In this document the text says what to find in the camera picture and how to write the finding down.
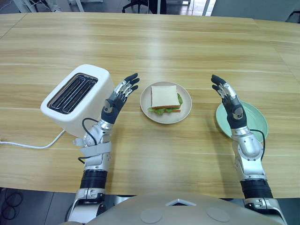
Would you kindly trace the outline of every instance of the sandwich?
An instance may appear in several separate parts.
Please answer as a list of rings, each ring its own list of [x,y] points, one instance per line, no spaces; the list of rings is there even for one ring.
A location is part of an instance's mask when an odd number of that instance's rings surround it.
[[[180,94],[177,93],[174,86],[152,86],[152,104],[148,108],[149,112],[155,112],[159,115],[163,113],[179,113],[183,101]]]

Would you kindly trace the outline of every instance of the wood grain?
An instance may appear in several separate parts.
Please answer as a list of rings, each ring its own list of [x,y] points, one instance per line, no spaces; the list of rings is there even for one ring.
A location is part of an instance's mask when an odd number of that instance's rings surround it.
[[[107,192],[177,190],[243,197],[231,140],[215,121],[221,99],[211,89],[214,73],[268,121],[263,166],[274,196],[299,197],[300,84],[294,28],[246,18],[27,14],[0,39],[1,140],[49,143],[61,129],[41,113],[40,104],[81,64],[106,68],[115,84],[138,72],[139,89],[113,128]],[[142,113],[140,95],[158,81],[188,90],[193,107],[186,119],[166,126]],[[0,186],[75,192],[83,165],[76,159],[81,153],[73,139],[65,133],[45,150],[1,145]]]
[[[25,14],[1,14],[0,15],[0,38],[6,34]]]
[[[255,22],[300,82],[300,25],[264,20]]]

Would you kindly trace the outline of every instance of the white bread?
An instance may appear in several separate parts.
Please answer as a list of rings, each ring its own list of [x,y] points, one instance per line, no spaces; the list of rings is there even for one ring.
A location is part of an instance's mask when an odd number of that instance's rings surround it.
[[[152,86],[152,109],[180,107],[177,97],[176,85]]]

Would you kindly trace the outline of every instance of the beige plate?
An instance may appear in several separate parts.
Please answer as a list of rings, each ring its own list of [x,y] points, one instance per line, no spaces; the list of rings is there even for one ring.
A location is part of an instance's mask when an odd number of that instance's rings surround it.
[[[155,112],[149,112],[148,108],[151,107],[151,86],[171,86],[176,85],[177,86],[177,92],[180,94],[182,98],[182,105],[180,107],[181,112],[172,112],[167,113],[165,112],[162,115],[158,115]],[[149,85],[141,94],[141,100],[140,100],[141,108],[144,114],[149,117],[151,120],[157,122],[157,123],[163,123],[163,124],[171,124],[171,123],[177,123],[184,118],[186,118],[192,109],[192,99],[183,87],[181,87],[179,84],[169,82],[169,81],[161,81],[157,83],[153,83]]]

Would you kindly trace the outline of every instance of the white toaster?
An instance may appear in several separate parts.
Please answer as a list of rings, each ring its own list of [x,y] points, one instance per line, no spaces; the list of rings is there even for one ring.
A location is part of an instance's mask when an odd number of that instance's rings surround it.
[[[66,132],[82,137],[84,118],[99,119],[105,99],[114,90],[106,69],[81,65],[73,70],[41,104],[41,111]]]

